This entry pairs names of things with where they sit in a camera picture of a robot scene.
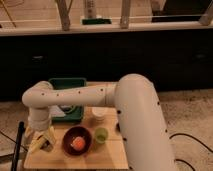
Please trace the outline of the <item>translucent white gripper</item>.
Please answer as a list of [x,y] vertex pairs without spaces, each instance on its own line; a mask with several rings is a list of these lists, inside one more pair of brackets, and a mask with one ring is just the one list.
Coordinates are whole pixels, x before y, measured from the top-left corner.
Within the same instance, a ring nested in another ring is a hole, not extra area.
[[56,143],[56,139],[54,137],[54,128],[49,127],[47,130],[42,131],[40,133],[40,137],[43,136],[45,139],[47,139],[52,145]]

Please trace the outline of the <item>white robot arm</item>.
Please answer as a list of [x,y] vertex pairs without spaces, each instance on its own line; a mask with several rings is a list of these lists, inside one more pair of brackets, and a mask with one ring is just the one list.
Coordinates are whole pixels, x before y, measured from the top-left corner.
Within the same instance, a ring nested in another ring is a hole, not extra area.
[[178,171],[157,92],[140,74],[127,74],[115,83],[59,90],[40,81],[23,93],[22,102],[29,108],[29,126],[36,131],[48,129],[48,108],[54,105],[113,107],[133,171]]

